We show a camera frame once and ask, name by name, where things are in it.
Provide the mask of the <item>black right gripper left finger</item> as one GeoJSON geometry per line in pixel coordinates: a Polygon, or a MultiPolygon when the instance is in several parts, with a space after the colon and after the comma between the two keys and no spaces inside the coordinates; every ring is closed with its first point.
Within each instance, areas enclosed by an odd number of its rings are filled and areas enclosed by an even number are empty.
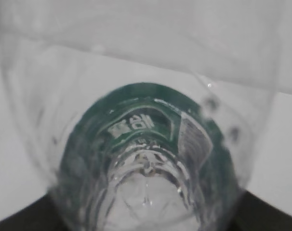
{"type": "Polygon", "coordinates": [[[0,221],[0,231],[57,231],[59,216],[48,195],[0,221]]]}

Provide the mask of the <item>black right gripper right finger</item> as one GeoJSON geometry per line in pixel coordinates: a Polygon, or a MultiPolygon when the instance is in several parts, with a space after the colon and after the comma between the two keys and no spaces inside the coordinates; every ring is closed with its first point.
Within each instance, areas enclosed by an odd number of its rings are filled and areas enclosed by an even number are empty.
{"type": "Polygon", "coordinates": [[[292,216],[246,192],[235,214],[236,231],[292,231],[292,216]]]}

